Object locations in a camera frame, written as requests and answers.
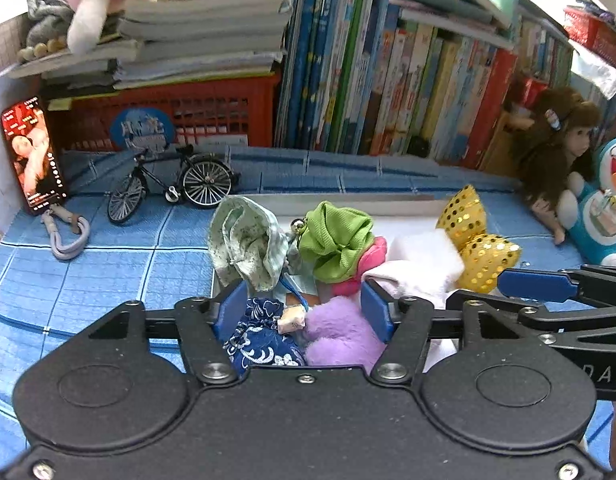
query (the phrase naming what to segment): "bicycle wheel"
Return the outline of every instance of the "bicycle wheel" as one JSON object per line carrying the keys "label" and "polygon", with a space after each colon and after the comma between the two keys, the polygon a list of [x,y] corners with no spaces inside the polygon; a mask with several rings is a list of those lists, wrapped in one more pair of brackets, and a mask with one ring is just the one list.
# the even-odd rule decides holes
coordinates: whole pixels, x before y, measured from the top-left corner
{"label": "bicycle wheel", "polygon": [[148,185],[142,174],[130,174],[112,191],[108,200],[108,220],[113,224],[127,221],[139,208]]}
{"label": "bicycle wheel", "polygon": [[219,205],[232,189],[230,173],[222,164],[213,160],[196,162],[190,166],[185,170],[182,184],[185,197],[203,209]]}

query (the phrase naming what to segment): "doraemon figurine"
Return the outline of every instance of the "doraemon figurine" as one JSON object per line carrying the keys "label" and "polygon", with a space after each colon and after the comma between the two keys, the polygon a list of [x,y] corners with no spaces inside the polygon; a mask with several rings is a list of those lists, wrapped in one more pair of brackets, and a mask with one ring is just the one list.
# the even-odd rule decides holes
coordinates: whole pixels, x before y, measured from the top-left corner
{"label": "doraemon figurine", "polygon": [[557,205],[560,223],[590,263],[616,267],[616,139],[597,155],[596,182],[568,175]]}

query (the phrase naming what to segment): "blue floral fabric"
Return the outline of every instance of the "blue floral fabric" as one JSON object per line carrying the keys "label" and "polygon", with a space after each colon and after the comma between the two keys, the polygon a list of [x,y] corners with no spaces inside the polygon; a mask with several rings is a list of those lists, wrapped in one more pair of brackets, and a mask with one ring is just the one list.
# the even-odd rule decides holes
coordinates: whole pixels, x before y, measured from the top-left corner
{"label": "blue floral fabric", "polygon": [[283,303],[267,298],[248,298],[246,312],[223,345],[241,376],[251,365],[305,366],[294,339],[277,332]]}

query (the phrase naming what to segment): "purple plush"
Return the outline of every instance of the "purple plush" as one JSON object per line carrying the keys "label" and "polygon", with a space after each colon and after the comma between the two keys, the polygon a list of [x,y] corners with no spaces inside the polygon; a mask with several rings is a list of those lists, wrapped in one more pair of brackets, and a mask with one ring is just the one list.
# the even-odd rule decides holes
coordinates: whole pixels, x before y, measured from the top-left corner
{"label": "purple plush", "polygon": [[305,351],[311,366],[361,365],[369,374],[385,350],[361,309],[345,296],[310,310],[303,335],[311,341]]}

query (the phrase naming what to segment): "smartphone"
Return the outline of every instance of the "smartphone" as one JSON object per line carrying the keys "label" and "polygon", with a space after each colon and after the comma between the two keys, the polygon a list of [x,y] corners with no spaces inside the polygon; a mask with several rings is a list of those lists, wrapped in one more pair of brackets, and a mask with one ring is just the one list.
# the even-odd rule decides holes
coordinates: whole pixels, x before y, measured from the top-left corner
{"label": "smartphone", "polygon": [[50,204],[62,203],[68,189],[54,155],[39,98],[32,97],[4,110],[1,125],[28,212],[38,215]]}

